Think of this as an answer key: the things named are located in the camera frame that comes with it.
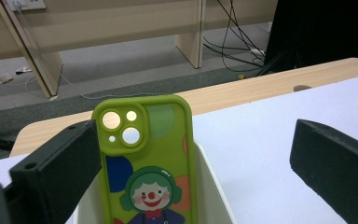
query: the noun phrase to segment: white box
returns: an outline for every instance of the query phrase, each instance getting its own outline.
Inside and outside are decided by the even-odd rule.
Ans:
[[[199,224],[236,224],[227,203],[226,197],[217,182],[213,169],[205,156],[202,147],[196,144],[197,157],[197,196],[199,203]],[[98,178],[89,186],[89,189],[80,200],[74,212],[74,224],[101,224],[103,223],[103,209]]]

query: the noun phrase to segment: white table surface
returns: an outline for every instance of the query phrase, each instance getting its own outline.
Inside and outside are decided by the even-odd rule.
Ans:
[[[358,78],[193,118],[194,137],[239,223],[346,223],[291,169],[297,119],[358,140]]]

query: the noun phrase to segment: black cable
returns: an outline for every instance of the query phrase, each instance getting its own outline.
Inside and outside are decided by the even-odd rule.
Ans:
[[[229,19],[230,21],[232,21],[232,22],[236,25],[237,29],[238,29],[239,32],[240,32],[241,37],[239,37],[238,34],[236,34],[236,32],[234,32],[234,30],[232,30],[232,28],[230,28],[230,29],[233,31],[233,33],[234,33],[240,40],[242,40],[248,48],[249,48],[249,46],[251,46],[251,47],[257,49],[257,50],[260,52],[260,54],[263,55],[263,57],[264,57],[265,55],[264,55],[264,53],[260,50],[260,48],[258,48],[258,47],[252,42],[252,40],[249,38],[249,36],[248,36],[248,35],[240,28],[240,26],[238,25],[237,18],[236,18],[236,16],[235,16],[235,10],[234,10],[234,5],[233,5],[233,0],[230,0],[230,13],[227,12],[226,8],[223,6],[223,4],[220,2],[220,0],[217,0],[217,2],[219,3],[220,7],[221,7],[221,8],[226,12],[226,14],[228,15],[228,19]],[[234,13],[234,19],[233,19],[232,16],[231,16],[231,11]],[[248,43],[248,42],[244,39],[243,35],[249,40],[250,43]]]
[[[209,42],[205,37],[204,37],[204,40],[205,40],[208,44],[210,44],[210,45],[212,45],[212,46],[214,46],[214,47],[220,48],[221,50],[219,51],[219,50],[217,50],[217,49],[213,49],[212,47],[210,47],[210,46],[208,46],[208,45],[206,45],[206,44],[203,44],[203,45],[204,45],[206,48],[208,48],[209,50],[211,50],[211,51],[213,51],[213,52],[215,52],[215,53],[219,53],[219,54],[221,55],[221,57],[222,57],[223,64],[224,64],[225,67],[226,67],[228,70],[230,70],[230,71],[233,71],[233,72],[244,72],[244,71],[253,71],[253,70],[259,69],[260,67],[262,67],[262,65],[260,65],[260,64],[258,64],[258,63],[255,63],[255,60],[259,60],[260,62],[264,62],[264,60],[263,60],[262,58],[257,57],[257,55],[255,55],[253,52],[252,52],[252,53],[254,54],[255,59],[253,59],[253,62],[252,62],[252,63],[247,62],[247,61],[245,61],[245,60],[241,60],[241,59],[239,59],[239,58],[236,58],[236,57],[234,57],[234,56],[232,56],[232,55],[229,55],[229,54],[226,54],[226,53],[224,52],[224,49],[241,49],[241,48],[230,48],[230,47],[226,47],[226,46],[225,46],[228,30],[231,30],[234,35],[236,35],[240,40],[242,40],[242,42],[245,43],[245,46],[247,47],[247,49],[242,49],[242,50],[250,50],[251,47],[257,49],[257,47],[255,46],[255,44],[253,44],[253,42],[250,40],[250,38],[244,33],[244,31],[239,27],[238,22],[237,22],[237,18],[236,18],[236,15],[235,15],[235,10],[234,10],[234,6],[233,6],[232,0],[230,0],[231,5],[230,5],[230,11],[229,11],[229,13],[228,13],[228,12],[226,11],[226,9],[223,7],[223,5],[221,4],[221,2],[220,2],[219,0],[217,0],[217,1],[219,2],[219,4],[220,4],[220,6],[222,7],[222,9],[225,10],[225,12],[227,13],[227,15],[228,15],[228,17],[229,17],[229,20],[228,20],[228,23],[227,23],[227,29],[226,29],[225,36],[224,36],[224,40],[223,40],[223,46],[215,45],[215,44]],[[240,31],[240,35],[241,35],[241,36],[238,35],[238,34],[232,29],[232,27],[230,26],[230,24],[231,24],[232,22],[237,26],[238,30]],[[248,42],[245,41],[245,39],[244,39],[244,37],[243,37],[244,35],[250,40],[251,44],[249,44]],[[231,68],[229,68],[229,67],[227,66],[226,61],[225,61],[225,58],[228,58],[228,59],[234,60],[234,61],[238,61],[238,62],[242,62],[242,63],[248,63],[248,64],[250,64],[250,65],[256,66],[256,68],[254,68],[254,69],[248,69],[248,70],[244,70],[244,71],[234,70],[234,69],[231,69]]]

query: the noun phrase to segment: green phone case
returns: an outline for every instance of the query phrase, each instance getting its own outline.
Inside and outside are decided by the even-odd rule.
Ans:
[[[105,223],[198,223],[192,115],[183,98],[106,100],[92,118]]]

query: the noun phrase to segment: clown illustration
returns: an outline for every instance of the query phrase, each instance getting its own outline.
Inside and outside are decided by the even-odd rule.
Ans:
[[[170,173],[149,166],[130,176],[120,202],[125,210],[139,212],[129,224],[183,224],[185,218],[169,208],[179,203],[181,197],[182,189]]]

